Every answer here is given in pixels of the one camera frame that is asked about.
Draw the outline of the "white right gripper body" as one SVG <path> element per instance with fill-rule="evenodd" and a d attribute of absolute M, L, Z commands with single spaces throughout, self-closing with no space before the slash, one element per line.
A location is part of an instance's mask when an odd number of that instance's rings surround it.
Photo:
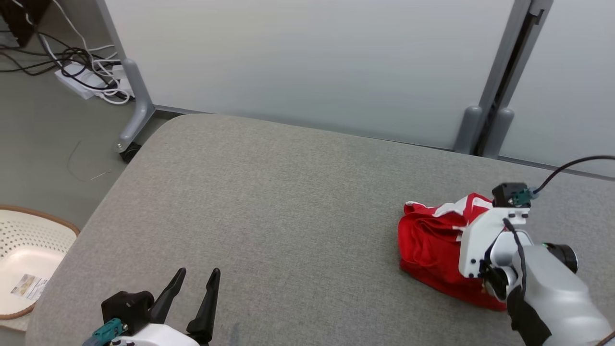
<path fill-rule="evenodd" d="M 531 246 L 532 240 L 524 230 L 529 208 L 492 208 L 479 215 L 463 231 L 459 254 L 459 273 L 466 278 L 477 278 L 481 261 L 498 267 L 514 267 L 523 277 L 519 256 L 520 246 Z"/>

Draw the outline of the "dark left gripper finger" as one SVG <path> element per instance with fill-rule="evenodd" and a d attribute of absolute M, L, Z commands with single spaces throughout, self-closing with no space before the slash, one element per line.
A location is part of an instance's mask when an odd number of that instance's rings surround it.
<path fill-rule="evenodd" d="M 150 308 L 150 322 L 164 324 L 171 309 L 174 298 L 182 289 L 183 281 L 186 276 L 186 268 L 180 268 L 169 284 L 162 290 L 154 304 Z"/>
<path fill-rule="evenodd" d="M 187 335 L 199 345 L 208 345 L 213 339 L 220 281 L 221 271 L 215 268 L 207 281 L 206 295 L 200 304 L 198 313 L 186 328 Z"/>

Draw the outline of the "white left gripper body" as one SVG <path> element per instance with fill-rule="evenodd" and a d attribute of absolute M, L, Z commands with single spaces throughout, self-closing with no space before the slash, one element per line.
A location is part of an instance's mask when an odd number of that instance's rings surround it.
<path fill-rule="evenodd" d="M 113 339 L 111 346 L 198 346 L 198 343 L 166 324 L 148 324 L 135 335 Z"/>

